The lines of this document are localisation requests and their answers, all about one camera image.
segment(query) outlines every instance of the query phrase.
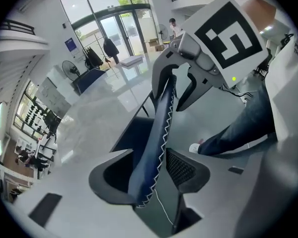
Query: glossy tabletop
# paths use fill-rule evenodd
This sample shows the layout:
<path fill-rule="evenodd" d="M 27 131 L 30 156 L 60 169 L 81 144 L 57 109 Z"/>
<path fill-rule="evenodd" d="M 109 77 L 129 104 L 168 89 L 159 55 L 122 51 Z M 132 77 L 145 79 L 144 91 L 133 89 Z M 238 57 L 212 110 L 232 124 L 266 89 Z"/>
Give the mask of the glossy tabletop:
<path fill-rule="evenodd" d="M 129 67 L 116 65 L 74 102 L 57 129 L 62 164 L 109 153 L 151 92 L 152 66 L 160 52 Z"/>

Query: blue jeans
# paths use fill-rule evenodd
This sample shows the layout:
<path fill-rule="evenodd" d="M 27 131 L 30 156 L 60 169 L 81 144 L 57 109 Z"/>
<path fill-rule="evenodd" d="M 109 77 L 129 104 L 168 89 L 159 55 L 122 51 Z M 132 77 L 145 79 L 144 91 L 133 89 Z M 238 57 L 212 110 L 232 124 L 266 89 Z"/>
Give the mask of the blue jeans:
<path fill-rule="evenodd" d="M 239 117 L 219 134 L 201 144 L 198 152 L 203 155 L 221 154 L 272 132 L 275 132 L 273 113 L 263 82 Z"/>

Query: white sneaker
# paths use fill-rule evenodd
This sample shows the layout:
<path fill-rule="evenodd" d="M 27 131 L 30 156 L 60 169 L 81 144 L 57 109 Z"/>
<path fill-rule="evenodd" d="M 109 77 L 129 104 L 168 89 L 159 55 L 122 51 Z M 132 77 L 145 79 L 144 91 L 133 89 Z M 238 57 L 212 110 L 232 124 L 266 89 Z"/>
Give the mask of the white sneaker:
<path fill-rule="evenodd" d="M 189 152 L 190 153 L 198 153 L 200 144 L 194 143 L 190 145 Z"/>

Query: person in white shirt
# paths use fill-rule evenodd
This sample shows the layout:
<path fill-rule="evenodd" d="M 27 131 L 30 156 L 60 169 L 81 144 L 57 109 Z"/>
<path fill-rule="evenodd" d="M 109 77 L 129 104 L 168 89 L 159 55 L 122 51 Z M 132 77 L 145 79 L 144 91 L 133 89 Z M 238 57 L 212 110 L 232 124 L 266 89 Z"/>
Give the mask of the person in white shirt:
<path fill-rule="evenodd" d="M 272 24 L 275 0 L 248 0 L 242 5 L 258 31 Z M 276 132 L 282 141 L 298 134 L 298 35 L 294 34 L 270 63 L 265 82 L 240 116 L 219 134 L 203 143 L 194 143 L 189 151 L 216 155 L 234 150 L 262 136 Z"/>
<path fill-rule="evenodd" d="M 178 37 L 180 32 L 182 31 L 181 27 L 177 25 L 174 18 L 169 19 L 169 23 L 174 37 Z"/>

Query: white shirt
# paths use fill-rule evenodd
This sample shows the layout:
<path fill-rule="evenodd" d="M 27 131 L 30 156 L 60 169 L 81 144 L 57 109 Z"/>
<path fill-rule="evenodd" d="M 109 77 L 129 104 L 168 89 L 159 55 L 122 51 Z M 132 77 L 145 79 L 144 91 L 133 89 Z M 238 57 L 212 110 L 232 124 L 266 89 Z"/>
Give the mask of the white shirt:
<path fill-rule="evenodd" d="M 181 27 L 179 27 L 178 25 L 176 26 L 170 25 L 170 28 L 172 31 L 175 32 L 175 37 L 178 37 L 179 33 L 181 32 Z"/>
<path fill-rule="evenodd" d="M 264 0 L 280 8 L 275 0 Z M 298 35 L 269 65 L 265 79 L 278 140 L 298 134 Z"/>

